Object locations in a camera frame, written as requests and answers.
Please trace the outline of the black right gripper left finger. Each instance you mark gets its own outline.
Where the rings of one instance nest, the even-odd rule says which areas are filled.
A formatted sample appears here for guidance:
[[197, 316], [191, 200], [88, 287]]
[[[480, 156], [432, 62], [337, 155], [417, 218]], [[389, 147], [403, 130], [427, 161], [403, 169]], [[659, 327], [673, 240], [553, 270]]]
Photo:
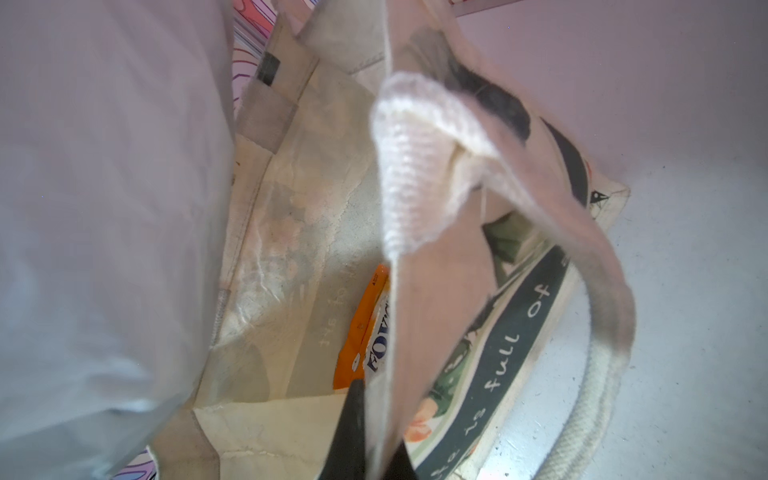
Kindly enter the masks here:
[[353, 380], [318, 480], [363, 480], [365, 478], [365, 384]]

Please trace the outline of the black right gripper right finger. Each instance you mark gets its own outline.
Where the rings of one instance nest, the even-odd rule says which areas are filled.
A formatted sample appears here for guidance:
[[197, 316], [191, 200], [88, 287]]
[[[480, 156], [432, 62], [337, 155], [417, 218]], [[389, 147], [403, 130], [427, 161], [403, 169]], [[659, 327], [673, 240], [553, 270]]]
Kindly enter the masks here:
[[417, 474], [404, 443], [399, 445], [393, 455], [383, 480], [417, 480]]

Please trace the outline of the silver drink can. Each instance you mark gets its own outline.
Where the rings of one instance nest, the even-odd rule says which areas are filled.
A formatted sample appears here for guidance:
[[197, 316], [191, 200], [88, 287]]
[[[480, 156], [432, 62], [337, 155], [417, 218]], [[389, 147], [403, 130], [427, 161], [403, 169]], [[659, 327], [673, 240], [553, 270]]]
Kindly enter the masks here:
[[385, 290], [388, 277], [389, 267], [379, 264], [365, 288], [338, 355], [333, 377], [334, 390], [346, 389], [353, 380], [363, 379], [365, 376], [363, 363], [374, 325], [375, 307]]

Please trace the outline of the cream canvas tote bag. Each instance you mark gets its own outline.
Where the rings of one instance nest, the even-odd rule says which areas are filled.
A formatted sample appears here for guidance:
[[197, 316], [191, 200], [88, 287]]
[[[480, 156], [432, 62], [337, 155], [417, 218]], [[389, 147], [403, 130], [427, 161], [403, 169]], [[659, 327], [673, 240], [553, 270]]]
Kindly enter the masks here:
[[634, 298], [596, 173], [462, 35], [449, 1], [270, 1], [240, 97], [213, 342], [150, 446], [160, 479], [317, 479], [338, 355], [377, 266], [364, 479], [473, 479], [577, 282], [575, 405], [538, 479], [580, 477], [631, 356]]

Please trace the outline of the white plastic grocery bag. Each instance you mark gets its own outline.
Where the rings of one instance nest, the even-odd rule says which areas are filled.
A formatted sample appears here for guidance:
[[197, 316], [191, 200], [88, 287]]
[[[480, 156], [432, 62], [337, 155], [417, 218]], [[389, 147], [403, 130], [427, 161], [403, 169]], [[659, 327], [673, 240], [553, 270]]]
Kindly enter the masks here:
[[1, 5], [5, 479], [107, 479], [196, 386], [233, 176], [233, 13]]

